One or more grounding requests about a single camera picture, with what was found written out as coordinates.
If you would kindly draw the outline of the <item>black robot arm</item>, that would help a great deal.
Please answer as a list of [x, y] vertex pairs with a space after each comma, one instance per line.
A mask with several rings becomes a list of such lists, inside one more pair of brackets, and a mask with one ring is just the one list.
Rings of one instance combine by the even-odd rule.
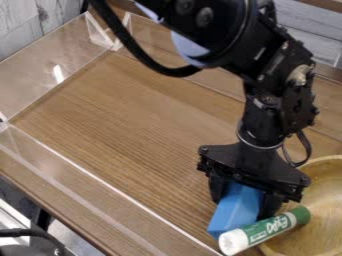
[[296, 136], [311, 148], [303, 129], [315, 124], [312, 53], [278, 25], [272, 0], [132, 0], [147, 16], [172, 32], [187, 64], [160, 65], [124, 27], [107, 0], [89, 0], [123, 45], [155, 72], [187, 77], [205, 68], [221, 68], [243, 80], [245, 105], [237, 142], [199, 147], [197, 170], [208, 177], [211, 198], [219, 201], [224, 185], [237, 183], [261, 193], [259, 218], [302, 199], [311, 180], [291, 160], [284, 140]]

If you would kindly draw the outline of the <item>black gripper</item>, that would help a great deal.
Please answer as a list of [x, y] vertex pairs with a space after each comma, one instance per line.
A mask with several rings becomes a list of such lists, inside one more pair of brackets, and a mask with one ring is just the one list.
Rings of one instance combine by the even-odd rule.
[[208, 177], [215, 204], [229, 182], [261, 191], [259, 220], [272, 217], [287, 201], [302, 200], [311, 179], [280, 158], [275, 149], [255, 149], [237, 142], [229, 145], [201, 145], [197, 154], [197, 170]]

